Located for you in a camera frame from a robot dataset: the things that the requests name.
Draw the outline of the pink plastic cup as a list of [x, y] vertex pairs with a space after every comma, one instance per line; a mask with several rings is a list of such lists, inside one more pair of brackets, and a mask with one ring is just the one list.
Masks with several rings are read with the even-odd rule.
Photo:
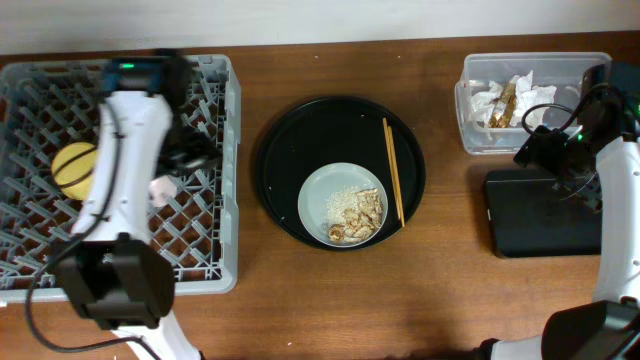
[[177, 195], [177, 186], [171, 176], [161, 176], [149, 183], [151, 205], [161, 208], [168, 204], [168, 200]]

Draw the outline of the white tissue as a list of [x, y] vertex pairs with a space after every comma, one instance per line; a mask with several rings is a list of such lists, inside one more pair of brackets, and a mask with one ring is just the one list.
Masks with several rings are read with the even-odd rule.
[[520, 76], [515, 82], [515, 109], [510, 121], [511, 127], [520, 127], [524, 113], [535, 105], [553, 103], [556, 86], [539, 86], [533, 84], [534, 71]]
[[471, 97], [470, 106], [473, 121], [482, 127], [489, 125], [489, 119], [503, 90], [501, 84], [490, 81], [488, 90], [477, 92]]

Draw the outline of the gold snack wrapper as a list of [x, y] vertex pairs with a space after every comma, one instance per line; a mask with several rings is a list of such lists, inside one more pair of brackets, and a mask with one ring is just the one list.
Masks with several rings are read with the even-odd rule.
[[516, 100], [516, 81], [510, 81], [494, 107], [488, 126], [490, 128], [507, 128], [513, 116]]

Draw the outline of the yellow plastic bowl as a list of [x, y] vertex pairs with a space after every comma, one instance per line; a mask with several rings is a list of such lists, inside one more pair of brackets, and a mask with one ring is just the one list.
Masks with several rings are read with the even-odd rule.
[[74, 200], [87, 199], [96, 158], [97, 147], [87, 142], [69, 144], [55, 155], [51, 174], [64, 195]]

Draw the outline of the rice and food scraps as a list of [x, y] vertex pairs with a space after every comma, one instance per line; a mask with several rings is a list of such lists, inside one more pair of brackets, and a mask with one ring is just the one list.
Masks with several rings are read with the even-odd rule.
[[370, 239], [383, 223], [384, 206], [377, 188], [348, 187], [327, 200], [327, 235], [336, 245], [356, 245]]

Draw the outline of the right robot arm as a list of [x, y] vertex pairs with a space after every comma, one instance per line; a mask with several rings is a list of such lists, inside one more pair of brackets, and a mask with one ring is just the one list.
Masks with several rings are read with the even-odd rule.
[[639, 69], [583, 74], [568, 124], [528, 128], [516, 168], [483, 190], [497, 255], [598, 254], [590, 303], [560, 310], [531, 338], [489, 339], [481, 359], [636, 359], [639, 356]]

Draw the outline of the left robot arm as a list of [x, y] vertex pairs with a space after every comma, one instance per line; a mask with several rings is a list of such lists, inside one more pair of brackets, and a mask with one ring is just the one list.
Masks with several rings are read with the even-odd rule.
[[199, 359], [172, 306], [172, 265], [150, 245], [147, 208], [156, 175], [213, 169], [222, 153], [183, 123], [192, 64], [176, 50], [114, 58], [102, 73], [93, 182], [71, 238], [54, 246], [54, 272], [76, 314], [116, 333], [141, 358]]

